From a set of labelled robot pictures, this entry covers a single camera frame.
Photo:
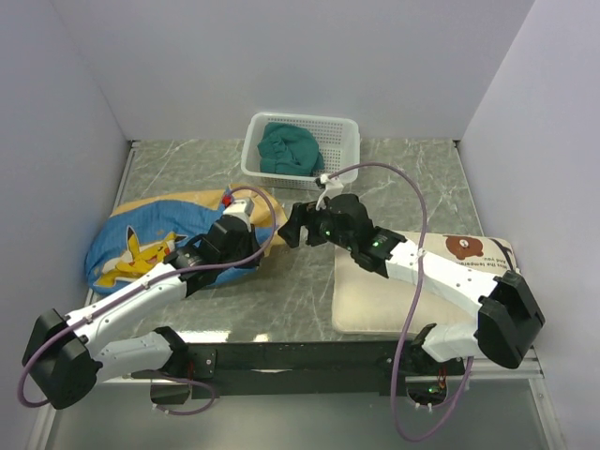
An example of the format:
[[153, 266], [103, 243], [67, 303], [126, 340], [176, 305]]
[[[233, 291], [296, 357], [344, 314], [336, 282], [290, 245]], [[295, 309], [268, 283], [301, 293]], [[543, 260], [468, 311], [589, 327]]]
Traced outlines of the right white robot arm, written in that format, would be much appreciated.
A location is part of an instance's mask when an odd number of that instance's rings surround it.
[[344, 248], [362, 269], [409, 282], [469, 314], [467, 322], [428, 324], [417, 335], [412, 365], [421, 373], [431, 374], [453, 358], [479, 355], [516, 369], [546, 322], [524, 276], [512, 270], [498, 276], [427, 252], [408, 237], [374, 225], [354, 194], [295, 203], [277, 233], [296, 248], [303, 230], [307, 245]]

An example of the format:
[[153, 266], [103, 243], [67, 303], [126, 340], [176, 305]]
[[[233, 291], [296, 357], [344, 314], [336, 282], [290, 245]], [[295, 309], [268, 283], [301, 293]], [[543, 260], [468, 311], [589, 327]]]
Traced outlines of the blue yellow Pikachu pillowcase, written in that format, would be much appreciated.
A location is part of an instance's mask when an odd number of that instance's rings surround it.
[[116, 208], [84, 260], [88, 287], [109, 295], [126, 287], [222, 215], [222, 197], [234, 188], [176, 192]]

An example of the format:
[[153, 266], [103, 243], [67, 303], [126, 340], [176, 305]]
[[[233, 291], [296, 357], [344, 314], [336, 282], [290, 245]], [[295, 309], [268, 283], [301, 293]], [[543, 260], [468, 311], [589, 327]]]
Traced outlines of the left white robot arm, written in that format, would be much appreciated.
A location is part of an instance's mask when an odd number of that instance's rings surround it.
[[45, 397], [38, 405], [63, 410], [97, 384], [131, 372], [181, 374], [188, 346], [170, 327], [125, 340], [118, 334], [154, 309], [214, 285], [229, 269], [257, 267], [262, 255], [248, 214], [226, 212], [208, 233], [125, 288], [67, 315], [55, 309], [39, 315], [22, 357], [24, 378], [31, 378]]

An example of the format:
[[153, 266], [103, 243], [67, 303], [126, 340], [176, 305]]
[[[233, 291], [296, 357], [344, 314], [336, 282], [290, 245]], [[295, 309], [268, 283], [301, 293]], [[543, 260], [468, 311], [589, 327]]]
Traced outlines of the cream pillow with bear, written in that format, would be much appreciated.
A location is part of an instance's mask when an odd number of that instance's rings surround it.
[[[424, 248], [450, 261], [497, 276], [517, 270], [511, 244], [501, 238], [429, 232]], [[340, 333], [397, 336], [406, 320], [415, 287], [360, 268], [344, 250], [335, 250], [332, 324]], [[430, 323], [463, 323], [469, 315], [424, 289], [409, 327], [417, 335]]]

